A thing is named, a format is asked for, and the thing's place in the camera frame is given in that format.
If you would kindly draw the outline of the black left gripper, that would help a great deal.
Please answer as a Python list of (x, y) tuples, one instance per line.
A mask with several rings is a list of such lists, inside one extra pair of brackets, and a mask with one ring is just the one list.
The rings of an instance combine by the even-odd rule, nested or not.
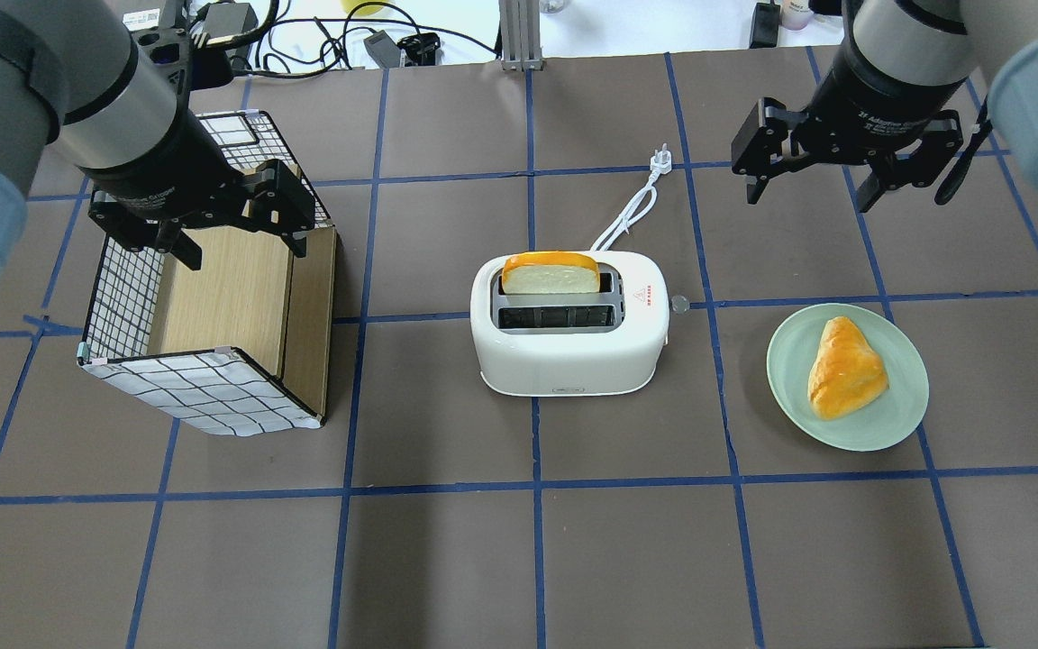
[(294, 256), (306, 256), (316, 197), (285, 161), (264, 160), (239, 172), (227, 163), (194, 114), (176, 114), (155, 147), (110, 169), (92, 169), (89, 216), (124, 250), (151, 248), (189, 270), (202, 267), (202, 248), (181, 227), (235, 223), (275, 235)]

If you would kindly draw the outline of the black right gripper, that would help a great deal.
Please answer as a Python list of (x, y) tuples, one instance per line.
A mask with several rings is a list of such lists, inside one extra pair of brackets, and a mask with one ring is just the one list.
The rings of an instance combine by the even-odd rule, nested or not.
[[(771, 97), (755, 103), (732, 140), (732, 172), (745, 177), (746, 201), (755, 205), (772, 179), (805, 169), (810, 153), (824, 163), (858, 165), (875, 151), (856, 192), (866, 213), (889, 190), (931, 186), (951, 163), (964, 143), (962, 123), (955, 110), (932, 119), (938, 110), (939, 87), (890, 77), (852, 40), (842, 40), (803, 112)], [(920, 131), (917, 148), (899, 157), (894, 151)]]

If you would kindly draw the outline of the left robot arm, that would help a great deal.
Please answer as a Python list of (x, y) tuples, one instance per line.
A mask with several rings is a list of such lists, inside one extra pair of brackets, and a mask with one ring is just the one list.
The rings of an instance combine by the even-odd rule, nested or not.
[(190, 231), (270, 233), (305, 256), (316, 197), (284, 161), (239, 171), (189, 110), (195, 89), (233, 78), (228, 50), (262, 38), (185, 25), (131, 32), (103, 1), (0, 1), (0, 276), (20, 239), (40, 153), (54, 145), (95, 185), (90, 216), (127, 251), (190, 270)]

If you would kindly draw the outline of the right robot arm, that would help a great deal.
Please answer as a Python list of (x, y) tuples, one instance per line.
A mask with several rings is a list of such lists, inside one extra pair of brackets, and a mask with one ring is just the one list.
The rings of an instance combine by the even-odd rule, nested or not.
[(842, 17), (828, 73), (799, 110), (763, 97), (732, 143), (758, 202), (775, 177), (868, 166), (861, 210), (902, 187), (955, 197), (972, 157), (1000, 134), (1038, 190), (1038, 1), (812, 1)]

